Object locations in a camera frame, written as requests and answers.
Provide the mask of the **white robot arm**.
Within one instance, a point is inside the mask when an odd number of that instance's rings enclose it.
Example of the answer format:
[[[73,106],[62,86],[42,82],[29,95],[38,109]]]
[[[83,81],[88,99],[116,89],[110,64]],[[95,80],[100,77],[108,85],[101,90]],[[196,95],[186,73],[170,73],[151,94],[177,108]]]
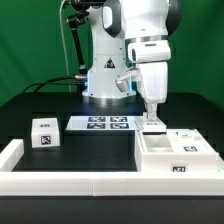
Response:
[[[103,0],[87,13],[93,64],[83,95],[106,102],[138,93],[146,118],[155,120],[167,98],[168,37],[181,21],[179,0]]]

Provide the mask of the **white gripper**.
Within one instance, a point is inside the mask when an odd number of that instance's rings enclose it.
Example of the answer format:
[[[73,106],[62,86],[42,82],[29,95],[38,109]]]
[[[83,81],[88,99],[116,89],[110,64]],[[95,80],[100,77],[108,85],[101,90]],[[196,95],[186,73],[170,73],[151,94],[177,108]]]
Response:
[[[156,120],[157,104],[164,103],[167,97],[167,61],[171,58],[169,43],[167,40],[130,43],[128,58],[140,71],[137,89],[142,98],[149,103],[147,117]]]

